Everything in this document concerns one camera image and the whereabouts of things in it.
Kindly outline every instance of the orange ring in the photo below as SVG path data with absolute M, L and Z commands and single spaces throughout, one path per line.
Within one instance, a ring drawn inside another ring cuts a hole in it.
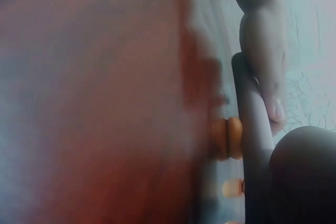
M 227 136 L 229 143 L 230 157 L 241 159 L 243 157 L 241 149 L 241 139 L 243 135 L 243 127 L 241 121 L 237 117 L 229 118 L 227 123 Z

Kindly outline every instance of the dark handle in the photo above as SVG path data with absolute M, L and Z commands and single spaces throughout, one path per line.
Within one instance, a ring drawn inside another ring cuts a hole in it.
M 234 55 L 232 68 L 239 117 L 243 125 L 246 224 L 267 223 L 263 192 L 267 187 L 265 176 L 274 150 L 271 127 L 257 81 L 252 77 L 242 53 Z

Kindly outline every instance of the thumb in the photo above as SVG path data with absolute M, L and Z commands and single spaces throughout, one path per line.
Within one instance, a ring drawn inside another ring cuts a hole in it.
M 257 75 L 262 98 L 264 100 L 268 117 L 274 123 L 283 124 L 286 120 L 284 106 L 285 75 L 281 62 L 272 62 L 260 69 Z

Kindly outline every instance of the fingernail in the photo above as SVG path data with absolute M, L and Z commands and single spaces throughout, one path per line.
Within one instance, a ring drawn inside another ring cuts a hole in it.
M 279 121 L 282 121 L 286 118 L 285 109 L 283 108 L 280 99 L 275 100 L 274 104 L 274 114 Z

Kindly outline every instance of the hand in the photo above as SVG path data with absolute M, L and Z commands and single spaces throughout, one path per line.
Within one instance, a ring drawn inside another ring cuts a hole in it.
M 276 134 L 286 122 L 287 39 L 284 12 L 275 8 L 259 8 L 246 13 L 241 21 L 240 44 L 258 80 L 272 132 Z

